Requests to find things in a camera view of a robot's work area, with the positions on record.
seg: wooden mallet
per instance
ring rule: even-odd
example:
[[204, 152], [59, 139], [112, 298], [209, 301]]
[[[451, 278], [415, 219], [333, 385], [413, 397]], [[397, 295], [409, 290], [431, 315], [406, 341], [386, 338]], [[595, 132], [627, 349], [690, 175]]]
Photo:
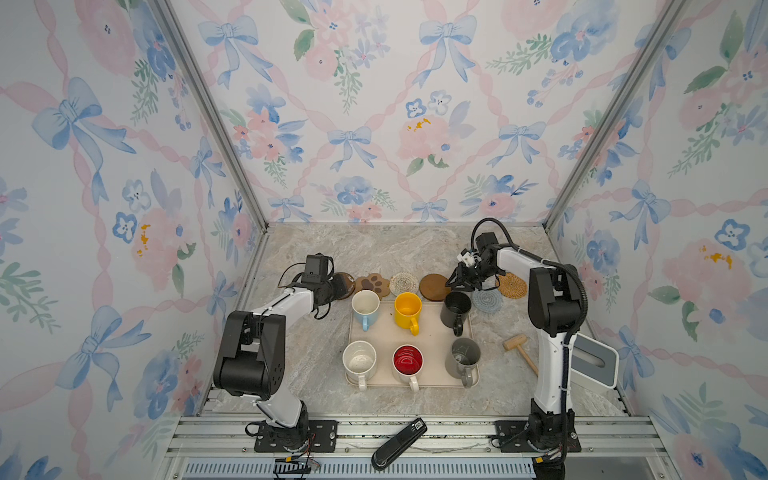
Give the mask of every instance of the wooden mallet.
[[536, 367], [536, 364], [533, 363], [533, 360], [531, 360], [531, 357], [528, 356], [528, 354], [523, 350], [523, 343], [528, 341], [528, 337], [523, 335], [522, 333], [520, 335], [515, 335], [506, 342], [503, 343], [504, 350], [507, 352], [512, 349], [517, 349], [520, 351], [520, 355], [523, 355], [523, 358], [526, 362], [528, 362], [528, 365], [531, 366], [533, 369], [533, 373], [538, 376], [538, 368]]

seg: yellow mug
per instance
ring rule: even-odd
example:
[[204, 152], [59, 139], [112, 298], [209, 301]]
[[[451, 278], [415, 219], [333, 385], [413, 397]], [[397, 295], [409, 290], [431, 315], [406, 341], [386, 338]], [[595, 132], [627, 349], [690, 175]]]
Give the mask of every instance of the yellow mug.
[[410, 329], [413, 336], [419, 334], [421, 312], [422, 299], [415, 293], [400, 293], [395, 299], [395, 323], [401, 328]]

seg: black mug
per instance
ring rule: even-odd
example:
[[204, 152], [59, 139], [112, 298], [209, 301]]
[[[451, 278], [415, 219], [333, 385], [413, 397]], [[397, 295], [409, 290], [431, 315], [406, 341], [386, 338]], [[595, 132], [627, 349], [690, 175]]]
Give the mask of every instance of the black mug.
[[442, 324], [449, 329], [453, 328], [453, 334], [461, 336], [464, 333], [464, 320], [472, 308], [472, 301], [461, 292], [451, 292], [445, 297], [440, 312]]

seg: metal corner post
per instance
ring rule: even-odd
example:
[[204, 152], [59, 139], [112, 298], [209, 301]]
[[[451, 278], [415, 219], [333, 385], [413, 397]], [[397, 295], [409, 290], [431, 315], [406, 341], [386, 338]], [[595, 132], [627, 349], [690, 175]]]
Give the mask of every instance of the metal corner post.
[[621, 120], [621, 115], [627, 110], [632, 98], [637, 93], [640, 82], [643, 81], [646, 73], [653, 66], [653, 62], [656, 61], [658, 55], [661, 55], [661, 51], [664, 50], [664, 46], [674, 32], [674, 28], [680, 21], [680, 17], [688, 3], [689, 0], [669, 0], [664, 6], [664, 10], [662, 10], [648, 35], [645, 46], [640, 50], [635, 61], [629, 67], [626, 80], [619, 87], [611, 103], [608, 104], [605, 115], [603, 115], [602, 120], [595, 129], [594, 136], [584, 147], [584, 153], [565, 181], [563, 190], [554, 202], [554, 206], [549, 210], [549, 214], [544, 220], [544, 228], [547, 232], [549, 232], [551, 225], [554, 225], [555, 221], [565, 212], [568, 202], [571, 201], [571, 198], [581, 185], [581, 180], [589, 171], [595, 157], [602, 150], [605, 142], [611, 136], [611, 132]]
[[208, 90], [208, 87], [205, 85], [200, 66], [192, 55], [189, 42], [187, 41], [184, 32], [181, 30], [174, 8], [170, 4], [170, 0], [149, 0], [147, 3], [157, 19], [157, 22], [160, 24], [160, 28], [166, 35], [166, 39], [174, 57], [184, 70], [192, 95], [195, 97], [195, 100], [197, 100], [197, 104], [200, 106], [203, 116], [210, 124], [210, 135], [214, 137], [214, 140], [219, 145], [224, 161], [232, 172], [235, 184], [240, 189], [245, 204], [254, 216], [259, 226], [259, 231], [264, 235], [267, 227], [266, 218], [259, 208], [256, 194], [250, 186], [243, 165], [237, 159], [237, 153], [227, 136], [227, 129], [216, 109], [214, 98], [211, 95], [210, 90]]

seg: stone-patterned surface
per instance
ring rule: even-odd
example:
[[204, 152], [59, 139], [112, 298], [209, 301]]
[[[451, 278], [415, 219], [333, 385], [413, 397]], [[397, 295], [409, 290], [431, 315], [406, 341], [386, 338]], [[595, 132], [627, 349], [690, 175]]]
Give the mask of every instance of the stone-patterned surface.
[[[480, 231], [490, 226], [481, 227]], [[336, 261], [336, 271], [353, 276], [379, 272], [390, 277], [400, 271], [421, 279], [428, 273], [445, 276], [453, 271], [457, 253], [468, 246], [472, 226], [374, 226], [374, 225], [279, 225], [270, 238], [249, 300], [256, 308], [278, 294], [277, 280], [286, 266], [304, 261], [308, 253], [322, 252]], [[511, 227], [516, 243], [542, 257], [554, 258], [551, 245], [540, 227]], [[286, 277], [302, 267], [295, 266]], [[488, 315], [472, 311], [472, 329], [482, 348], [480, 383], [471, 389], [370, 388], [359, 392], [344, 378], [342, 351], [347, 345], [351, 299], [333, 304], [322, 320], [305, 317], [288, 331], [286, 377], [294, 395], [306, 402], [310, 412], [379, 413], [402, 415], [527, 415], [536, 386], [536, 376], [517, 352], [505, 352], [502, 342], [524, 333], [528, 355], [538, 358], [536, 329], [528, 320], [527, 297], [504, 298], [501, 312]], [[617, 407], [615, 392], [600, 396], [574, 386], [576, 415], [624, 415]], [[257, 411], [246, 399], [221, 392], [212, 402], [219, 412]]]

